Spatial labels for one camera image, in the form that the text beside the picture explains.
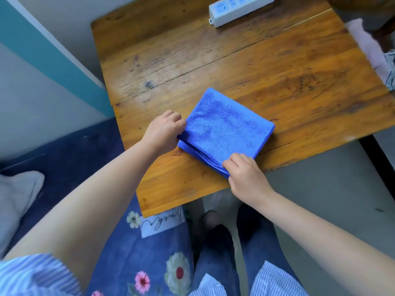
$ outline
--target person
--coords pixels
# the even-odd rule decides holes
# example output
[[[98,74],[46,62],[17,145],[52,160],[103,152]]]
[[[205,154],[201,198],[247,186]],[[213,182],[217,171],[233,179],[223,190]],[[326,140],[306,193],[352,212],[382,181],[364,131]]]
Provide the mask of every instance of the person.
[[[151,122],[140,142],[67,195],[0,263],[0,295],[82,294],[143,175],[158,156],[176,147],[185,128],[179,113],[166,111]],[[233,194],[245,203],[237,226],[244,258],[254,265],[247,266],[251,295],[305,294],[281,252],[273,224],[352,294],[395,295],[393,259],[276,193],[254,159],[232,154],[223,166]],[[233,294],[238,279],[231,236],[215,212],[204,219],[210,228],[191,295]],[[210,252],[209,266],[200,264]],[[231,285],[223,280],[226,276],[233,278]]]

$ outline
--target striped shirt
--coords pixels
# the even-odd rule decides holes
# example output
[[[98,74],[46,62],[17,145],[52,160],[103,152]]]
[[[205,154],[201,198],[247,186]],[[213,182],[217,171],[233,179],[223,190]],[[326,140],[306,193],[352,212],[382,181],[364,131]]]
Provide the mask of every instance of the striped shirt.
[[[79,283],[67,267],[51,254],[34,254],[0,262],[0,296],[80,296]],[[303,287],[284,270],[265,262],[250,296],[302,296]],[[224,287],[206,274],[190,296],[226,296]]]

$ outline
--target wooden table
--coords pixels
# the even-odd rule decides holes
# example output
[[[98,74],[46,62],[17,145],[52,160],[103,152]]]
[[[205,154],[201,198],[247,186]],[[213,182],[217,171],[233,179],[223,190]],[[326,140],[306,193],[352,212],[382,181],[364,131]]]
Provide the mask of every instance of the wooden table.
[[[275,123],[263,171],[395,125],[394,97],[325,0],[276,0],[217,29],[215,1],[137,0],[92,23],[125,148],[166,109],[186,118],[208,87]],[[177,148],[137,196],[149,216],[227,186]]]

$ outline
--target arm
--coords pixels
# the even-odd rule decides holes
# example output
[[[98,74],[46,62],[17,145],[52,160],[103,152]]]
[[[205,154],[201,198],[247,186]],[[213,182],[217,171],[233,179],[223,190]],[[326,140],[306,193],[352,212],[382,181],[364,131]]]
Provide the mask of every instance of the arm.
[[[223,166],[234,195],[290,235],[347,290],[395,295],[393,259],[274,192],[254,159],[232,154]]]
[[[52,253],[74,273],[84,290],[143,175],[159,155],[176,147],[177,135],[185,127],[179,113],[169,110],[157,117],[140,142],[67,195],[5,259]]]

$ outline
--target electrical socket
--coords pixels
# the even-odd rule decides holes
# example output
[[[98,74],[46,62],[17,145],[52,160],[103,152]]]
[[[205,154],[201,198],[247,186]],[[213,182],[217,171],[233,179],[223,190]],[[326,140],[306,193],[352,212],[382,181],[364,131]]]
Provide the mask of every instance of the electrical socket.
[[[273,2],[274,0],[219,0],[209,6],[209,23],[216,28]]]

